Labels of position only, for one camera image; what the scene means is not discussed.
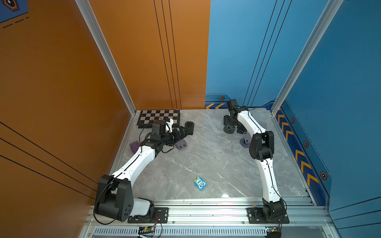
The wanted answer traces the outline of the right aluminium corner post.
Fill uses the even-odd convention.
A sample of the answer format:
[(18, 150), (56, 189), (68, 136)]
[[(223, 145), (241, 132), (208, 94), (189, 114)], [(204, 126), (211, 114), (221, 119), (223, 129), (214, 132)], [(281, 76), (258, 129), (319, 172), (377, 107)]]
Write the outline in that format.
[(290, 71), (285, 83), (283, 84), (276, 100), (270, 110), (271, 114), (275, 116), (279, 111), (281, 105), (285, 101), (305, 65), (328, 29), (330, 23), (341, 7), (343, 0), (329, 0), (322, 11), (316, 25), (314, 26), (309, 38), (307, 39), (299, 57), (297, 58), (292, 70)]

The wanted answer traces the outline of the dark grey round phone stand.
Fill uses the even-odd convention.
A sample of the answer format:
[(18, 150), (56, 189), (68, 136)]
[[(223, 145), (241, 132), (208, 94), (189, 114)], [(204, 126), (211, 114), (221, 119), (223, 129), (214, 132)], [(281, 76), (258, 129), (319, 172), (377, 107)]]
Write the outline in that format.
[(233, 134), (236, 130), (236, 127), (234, 125), (225, 125), (223, 128), (223, 131), (227, 134)]

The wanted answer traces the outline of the right circuit board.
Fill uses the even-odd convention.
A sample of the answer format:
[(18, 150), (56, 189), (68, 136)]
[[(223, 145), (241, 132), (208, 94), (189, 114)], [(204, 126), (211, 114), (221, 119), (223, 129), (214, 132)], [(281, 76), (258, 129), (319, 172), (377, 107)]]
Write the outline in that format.
[(267, 230), (266, 238), (281, 238), (282, 229), (280, 227), (277, 228), (269, 228)]

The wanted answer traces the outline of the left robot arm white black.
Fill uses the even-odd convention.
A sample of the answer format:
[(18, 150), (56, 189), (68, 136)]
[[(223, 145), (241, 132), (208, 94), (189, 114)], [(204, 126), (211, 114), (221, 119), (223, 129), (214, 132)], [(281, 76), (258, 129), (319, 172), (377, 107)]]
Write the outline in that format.
[(192, 135), (194, 122), (173, 128), (172, 119), (158, 119), (152, 122), (152, 130), (139, 142), (136, 153), (111, 175), (103, 175), (98, 183), (93, 217), (104, 216), (112, 221), (125, 222), (131, 217), (155, 217), (154, 202), (144, 198), (134, 198), (133, 185), (137, 178), (165, 146), (175, 144)]

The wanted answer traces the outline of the purple cube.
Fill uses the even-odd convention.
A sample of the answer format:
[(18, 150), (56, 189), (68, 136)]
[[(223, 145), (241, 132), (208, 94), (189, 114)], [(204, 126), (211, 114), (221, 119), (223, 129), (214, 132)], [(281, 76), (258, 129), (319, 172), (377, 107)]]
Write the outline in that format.
[(140, 143), (138, 141), (134, 141), (130, 143), (129, 146), (130, 146), (131, 152), (135, 154), (140, 148)]

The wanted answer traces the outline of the left green circuit board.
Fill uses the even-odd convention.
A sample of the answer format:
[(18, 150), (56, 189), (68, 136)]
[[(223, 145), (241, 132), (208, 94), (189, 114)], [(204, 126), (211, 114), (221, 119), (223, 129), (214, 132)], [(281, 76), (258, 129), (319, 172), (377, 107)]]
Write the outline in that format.
[(155, 236), (156, 227), (155, 226), (144, 226), (138, 229), (138, 238), (152, 238)]

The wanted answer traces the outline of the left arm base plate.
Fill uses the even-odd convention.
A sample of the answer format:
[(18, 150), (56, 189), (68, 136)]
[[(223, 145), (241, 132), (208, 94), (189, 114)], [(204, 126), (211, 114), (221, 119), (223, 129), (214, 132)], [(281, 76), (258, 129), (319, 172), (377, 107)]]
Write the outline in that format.
[(128, 218), (129, 224), (148, 224), (148, 223), (161, 223), (167, 224), (169, 217), (169, 208), (168, 207), (155, 207), (154, 211), (146, 216), (130, 216)]

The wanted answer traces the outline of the left aluminium corner post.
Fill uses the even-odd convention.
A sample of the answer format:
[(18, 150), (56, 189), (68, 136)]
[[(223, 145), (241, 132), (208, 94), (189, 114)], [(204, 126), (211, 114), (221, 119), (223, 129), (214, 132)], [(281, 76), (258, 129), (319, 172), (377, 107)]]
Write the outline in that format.
[(75, 0), (80, 13), (85, 20), (85, 23), (90, 30), (90, 33), (103, 57), (104, 62), (106, 63), (110, 74), (112, 75), (118, 90), (128, 107), (130, 113), (134, 116), (137, 113), (136, 107), (133, 103), (133, 100), (130, 96), (130, 93), (126, 87), (124, 79), (120, 73), (120, 70), (117, 66), (117, 63), (113, 57), (113, 54), (110, 50), (110, 47), (106, 41), (106, 38), (102, 32), (102, 29), (98, 23), (98, 20), (95, 16), (95, 13), (91, 7), (91, 4), (88, 0)]

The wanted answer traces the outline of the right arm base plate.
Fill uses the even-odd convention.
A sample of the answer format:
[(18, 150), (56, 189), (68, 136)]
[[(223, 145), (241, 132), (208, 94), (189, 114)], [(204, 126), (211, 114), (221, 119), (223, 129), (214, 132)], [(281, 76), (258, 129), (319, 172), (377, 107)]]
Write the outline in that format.
[(287, 214), (275, 216), (274, 218), (265, 218), (262, 207), (249, 207), (246, 209), (250, 224), (289, 224), (290, 220)]

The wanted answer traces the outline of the aluminium corner post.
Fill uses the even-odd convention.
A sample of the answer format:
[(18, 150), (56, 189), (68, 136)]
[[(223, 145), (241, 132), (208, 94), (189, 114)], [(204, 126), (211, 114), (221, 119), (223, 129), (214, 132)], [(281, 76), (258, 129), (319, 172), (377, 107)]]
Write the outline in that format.
[(113, 54), (110, 50), (110, 47), (106, 41), (106, 38), (102, 32), (102, 29), (98, 23), (98, 20), (95, 16), (95, 13), (91, 7), (91, 4), (88, 0), (75, 0), (80, 13), (85, 20), (85, 23), (90, 30), (90, 33), (103, 57), (104, 62), (106, 63), (110, 74), (112, 75), (118, 90), (128, 107), (130, 113), (134, 116), (137, 113), (136, 107), (133, 103), (133, 100), (130, 96), (130, 93), (126, 87), (124, 79), (120, 73), (120, 70), (117, 66), (117, 63), (113, 57)]
[(276, 100), (270, 110), (271, 114), (275, 116), (279, 111), (281, 105), (285, 101), (305, 65), (328, 29), (330, 23), (341, 7), (343, 0), (329, 0), (322, 11), (316, 25), (314, 26), (309, 38), (307, 39), (299, 57), (297, 58), (292, 70), (290, 71), (285, 83), (283, 84)]

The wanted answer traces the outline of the aluminium front rail frame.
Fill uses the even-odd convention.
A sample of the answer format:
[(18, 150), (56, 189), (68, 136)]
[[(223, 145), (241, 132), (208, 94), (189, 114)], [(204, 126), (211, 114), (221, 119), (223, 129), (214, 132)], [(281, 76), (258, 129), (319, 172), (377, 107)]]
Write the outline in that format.
[(137, 238), (139, 227), (155, 226), (153, 238), (265, 238), (269, 228), (280, 227), (282, 238), (339, 238), (331, 217), (323, 206), (309, 197), (285, 197), (289, 224), (250, 224), (246, 209), (262, 207), (259, 197), (179, 199), (155, 202), (168, 207), (167, 224), (129, 224), (112, 221), (89, 212), (81, 238)]

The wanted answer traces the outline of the black folding phone stand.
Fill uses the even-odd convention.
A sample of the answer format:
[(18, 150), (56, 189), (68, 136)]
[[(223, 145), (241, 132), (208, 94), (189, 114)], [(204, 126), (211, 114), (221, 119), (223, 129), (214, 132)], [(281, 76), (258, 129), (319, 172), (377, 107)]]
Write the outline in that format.
[[(266, 131), (266, 129), (263, 128), (261, 126), (261, 124), (260, 124), (260, 132), (263, 133), (264, 131)], [(238, 125), (237, 125), (237, 133), (244, 134), (245, 132), (247, 132), (247, 129), (241, 123), (238, 123)]]

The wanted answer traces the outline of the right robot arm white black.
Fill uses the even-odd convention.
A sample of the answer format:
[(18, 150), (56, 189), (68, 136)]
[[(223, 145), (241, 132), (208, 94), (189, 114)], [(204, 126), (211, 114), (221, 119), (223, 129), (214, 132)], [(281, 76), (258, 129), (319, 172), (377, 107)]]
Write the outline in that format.
[(286, 220), (286, 204), (277, 188), (273, 169), (274, 133), (258, 123), (246, 106), (227, 102), (229, 114), (224, 116), (224, 132), (235, 131), (250, 137), (249, 154), (255, 160), (263, 187), (263, 216), (269, 223), (282, 225)]

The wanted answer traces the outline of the black white chessboard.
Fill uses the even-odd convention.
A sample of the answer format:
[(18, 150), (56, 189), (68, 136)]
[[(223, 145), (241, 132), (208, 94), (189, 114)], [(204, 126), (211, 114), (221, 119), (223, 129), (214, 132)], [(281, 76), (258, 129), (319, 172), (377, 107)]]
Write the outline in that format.
[(173, 128), (180, 126), (180, 110), (143, 110), (138, 117), (137, 126), (139, 129), (152, 128), (152, 123), (157, 120), (172, 119)]

